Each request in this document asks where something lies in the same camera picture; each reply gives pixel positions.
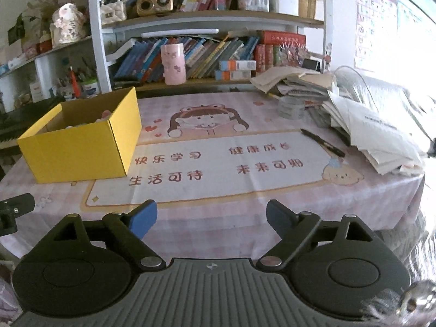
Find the pink plush pig toy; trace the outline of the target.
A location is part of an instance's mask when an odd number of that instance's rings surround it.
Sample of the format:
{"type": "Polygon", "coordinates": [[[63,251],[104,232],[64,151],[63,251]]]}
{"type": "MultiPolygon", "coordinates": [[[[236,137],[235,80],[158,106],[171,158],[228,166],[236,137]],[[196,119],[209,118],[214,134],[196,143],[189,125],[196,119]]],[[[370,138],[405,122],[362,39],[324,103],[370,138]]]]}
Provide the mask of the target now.
{"type": "Polygon", "coordinates": [[[111,116],[111,111],[110,110],[105,110],[105,111],[102,112],[101,120],[106,120],[110,116],[111,116]]]}

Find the black pen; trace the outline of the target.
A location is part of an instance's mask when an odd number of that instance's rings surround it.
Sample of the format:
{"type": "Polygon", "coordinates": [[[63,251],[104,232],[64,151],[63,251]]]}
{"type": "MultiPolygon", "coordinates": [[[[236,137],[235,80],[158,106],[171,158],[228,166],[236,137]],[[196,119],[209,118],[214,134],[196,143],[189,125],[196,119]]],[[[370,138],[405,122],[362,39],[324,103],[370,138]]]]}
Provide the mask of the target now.
{"type": "Polygon", "coordinates": [[[306,130],[304,128],[301,128],[300,131],[305,136],[307,136],[307,137],[311,138],[312,140],[316,141],[318,144],[320,144],[320,146],[325,147],[325,149],[327,149],[328,151],[332,152],[336,156],[339,156],[339,157],[345,157],[346,156],[346,154],[342,150],[336,148],[335,146],[333,146],[332,144],[330,144],[326,140],[323,140],[322,138],[320,138],[320,136],[318,136],[316,134],[313,134],[313,133],[311,133],[310,131],[308,131],[308,130],[306,130]]]}

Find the yellow cardboard box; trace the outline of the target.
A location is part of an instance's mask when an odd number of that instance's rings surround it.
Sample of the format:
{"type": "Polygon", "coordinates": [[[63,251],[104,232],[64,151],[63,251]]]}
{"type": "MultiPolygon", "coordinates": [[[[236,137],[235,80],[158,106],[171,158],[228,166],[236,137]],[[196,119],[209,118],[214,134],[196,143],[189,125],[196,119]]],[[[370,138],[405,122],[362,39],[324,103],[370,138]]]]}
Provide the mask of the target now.
{"type": "Polygon", "coordinates": [[[121,89],[58,104],[18,145],[40,184],[112,179],[127,175],[141,129],[136,90],[121,89]]]}

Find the clear tape roll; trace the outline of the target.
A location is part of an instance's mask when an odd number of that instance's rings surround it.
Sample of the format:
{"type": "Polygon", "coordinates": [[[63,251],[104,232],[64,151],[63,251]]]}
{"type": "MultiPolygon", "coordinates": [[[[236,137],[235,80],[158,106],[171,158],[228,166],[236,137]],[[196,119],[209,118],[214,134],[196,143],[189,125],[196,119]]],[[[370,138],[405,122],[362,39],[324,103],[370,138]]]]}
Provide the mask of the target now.
{"type": "Polygon", "coordinates": [[[278,114],[286,119],[301,120],[304,117],[305,103],[299,98],[285,96],[278,102],[278,114]]]}

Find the pile of papers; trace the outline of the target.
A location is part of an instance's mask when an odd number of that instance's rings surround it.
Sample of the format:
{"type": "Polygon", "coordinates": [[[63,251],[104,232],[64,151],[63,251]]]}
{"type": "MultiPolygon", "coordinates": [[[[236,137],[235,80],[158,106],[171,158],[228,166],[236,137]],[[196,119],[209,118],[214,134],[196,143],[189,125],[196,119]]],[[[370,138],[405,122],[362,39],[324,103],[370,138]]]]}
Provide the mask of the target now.
{"type": "Polygon", "coordinates": [[[423,173],[423,158],[429,142],[405,89],[364,78],[351,68],[319,73],[275,66],[251,78],[250,82],[264,93],[285,82],[285,95],[297,86],[320,94],[325,97],[322,108],[330,115],[332,124],[345,131],[350,145],[357,148],[379,174],[414,176],[423,173]]]}

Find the white green cup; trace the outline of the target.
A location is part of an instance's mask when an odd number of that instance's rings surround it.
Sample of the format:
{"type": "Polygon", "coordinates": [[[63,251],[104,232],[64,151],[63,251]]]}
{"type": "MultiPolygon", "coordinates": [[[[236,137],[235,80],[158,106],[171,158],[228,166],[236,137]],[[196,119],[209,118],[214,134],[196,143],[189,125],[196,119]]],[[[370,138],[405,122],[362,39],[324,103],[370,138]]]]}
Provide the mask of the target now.
{"type": "Polygon", "coordinates": [[[100,93],[100,87],[97,78],[91,78],[81,83],[82,91],[87,97],[95,96],[100,93]]]}

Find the orange blue box lower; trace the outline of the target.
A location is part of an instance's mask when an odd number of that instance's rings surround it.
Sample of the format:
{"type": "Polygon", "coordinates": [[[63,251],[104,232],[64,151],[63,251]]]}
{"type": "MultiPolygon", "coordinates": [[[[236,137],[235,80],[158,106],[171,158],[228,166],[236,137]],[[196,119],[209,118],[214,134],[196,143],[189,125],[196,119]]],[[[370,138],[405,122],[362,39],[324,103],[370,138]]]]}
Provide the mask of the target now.
{"type": "Polygon", "coordinates": [[[250,70],[236,70],[236,71],[220,71],[216,70],[215,80],[249,80],[251,77],[250,70]]]}

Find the orange blue box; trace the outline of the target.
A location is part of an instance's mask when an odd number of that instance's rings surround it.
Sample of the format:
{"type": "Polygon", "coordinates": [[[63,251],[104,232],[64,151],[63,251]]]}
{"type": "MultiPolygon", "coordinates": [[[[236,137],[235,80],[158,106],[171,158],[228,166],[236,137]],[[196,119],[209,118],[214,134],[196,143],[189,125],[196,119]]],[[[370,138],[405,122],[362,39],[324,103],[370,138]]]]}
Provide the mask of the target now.
{"type": "Polygon", "coordinates": [[[236,70],[236,71],[220,71],[216,70],[215,80],[249,80],[251,77],[250,70],[236,70]]]}
{"type": "Polygon", "coordinates": [[[220,71],[256,71],[255,60],[221,60],[220,71]]]}

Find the orange blue box upper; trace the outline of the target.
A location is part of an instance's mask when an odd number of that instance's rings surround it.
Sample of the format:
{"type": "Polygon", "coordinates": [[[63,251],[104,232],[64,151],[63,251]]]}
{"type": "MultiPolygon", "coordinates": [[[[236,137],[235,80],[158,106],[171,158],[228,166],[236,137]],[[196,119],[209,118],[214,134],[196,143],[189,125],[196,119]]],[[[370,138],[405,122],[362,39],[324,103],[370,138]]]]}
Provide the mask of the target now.
{"type": "Polygon", "coordinates": [[[256,71],[255,60],[221,60],[220,71],[256,71]]]}

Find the red book set box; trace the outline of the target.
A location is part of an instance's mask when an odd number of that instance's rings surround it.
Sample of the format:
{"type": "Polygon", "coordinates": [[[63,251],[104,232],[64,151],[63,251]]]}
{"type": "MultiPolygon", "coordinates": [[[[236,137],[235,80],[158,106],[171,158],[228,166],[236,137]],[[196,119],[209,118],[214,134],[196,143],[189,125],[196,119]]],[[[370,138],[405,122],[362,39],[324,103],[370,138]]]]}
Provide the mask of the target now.
{"type": "Polygon", "coordinates": [[[294,32],[265,30],[260,32],[261,42],[266,45],[289,45],[306,48],[306,36],[294,32]]]}

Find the white bookshelf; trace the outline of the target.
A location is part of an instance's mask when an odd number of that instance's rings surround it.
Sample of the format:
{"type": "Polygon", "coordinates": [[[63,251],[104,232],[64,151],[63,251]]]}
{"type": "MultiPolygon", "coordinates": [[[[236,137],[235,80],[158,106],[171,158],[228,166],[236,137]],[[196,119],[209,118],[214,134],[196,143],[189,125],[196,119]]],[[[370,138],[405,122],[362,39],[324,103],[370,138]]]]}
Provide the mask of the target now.
{"type": "Polygon", "coordinates": [[[326,67],[327,48],[332,45],[332,7],[328,0],[323,0],[324,17],[321,21],[272,12],[202,10],[138,17],[105,26],[101,24],[100,0],[88,0],[88,3],[96,72],[99,87],[104,94],[112,91],[109,77],[111,63],[107,60],[107,48],[110,44],[118,47],[133,35],[141,35],[143,32],[217,29],[219,35],[243,30],[275,30],[303,34],[310,29],[318,29],[323,31],[323,50],[322,53],[311,50],[310,55],[322,62],[322,71],[326,67]]]}

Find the cream quilted handbag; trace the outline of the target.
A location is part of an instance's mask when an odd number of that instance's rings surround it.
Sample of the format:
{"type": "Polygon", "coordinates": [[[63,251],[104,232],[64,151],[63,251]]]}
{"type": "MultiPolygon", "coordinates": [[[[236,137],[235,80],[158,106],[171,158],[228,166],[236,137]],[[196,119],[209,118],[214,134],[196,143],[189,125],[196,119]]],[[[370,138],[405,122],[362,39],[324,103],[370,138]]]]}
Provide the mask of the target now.
{"type": "Polygon", "coordinates": [[[125,3],[122,0],[101,0],[100,17],[102,25],[127,20],[125,3]]]}

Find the wooden retro speaker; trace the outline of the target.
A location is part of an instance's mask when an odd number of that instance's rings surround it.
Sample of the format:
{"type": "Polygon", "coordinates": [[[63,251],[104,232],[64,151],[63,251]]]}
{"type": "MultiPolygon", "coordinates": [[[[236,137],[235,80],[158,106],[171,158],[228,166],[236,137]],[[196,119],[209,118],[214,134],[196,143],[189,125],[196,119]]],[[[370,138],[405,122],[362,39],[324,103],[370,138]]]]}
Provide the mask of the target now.
{"type": "Polygon", "coordinates": [[[140,17],[172,12],[173,0],[137,0],[136,13],[140,17]]]}

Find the white storage bin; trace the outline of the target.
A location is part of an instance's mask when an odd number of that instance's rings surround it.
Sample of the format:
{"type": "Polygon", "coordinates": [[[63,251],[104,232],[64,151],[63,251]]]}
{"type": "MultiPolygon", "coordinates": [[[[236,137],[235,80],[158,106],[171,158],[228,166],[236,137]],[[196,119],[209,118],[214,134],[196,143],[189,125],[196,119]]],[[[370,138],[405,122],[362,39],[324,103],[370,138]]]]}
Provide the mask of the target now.
{"type": "Polygon", "coordinates": [[[299,0],[269,0],[269,9],[272,13],[298,16],[299,0]]]}

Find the alphabet wall poster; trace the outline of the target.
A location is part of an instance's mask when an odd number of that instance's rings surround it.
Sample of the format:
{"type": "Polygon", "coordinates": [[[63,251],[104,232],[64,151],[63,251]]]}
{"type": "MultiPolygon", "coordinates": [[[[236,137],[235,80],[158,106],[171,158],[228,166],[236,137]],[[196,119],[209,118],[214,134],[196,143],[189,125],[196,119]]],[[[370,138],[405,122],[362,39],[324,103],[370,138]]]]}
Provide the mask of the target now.
{"type": "Polygon", "coordinates": [[[376,72],[394,53],[397,0],[356,0],[355,67],[376,72]]]}

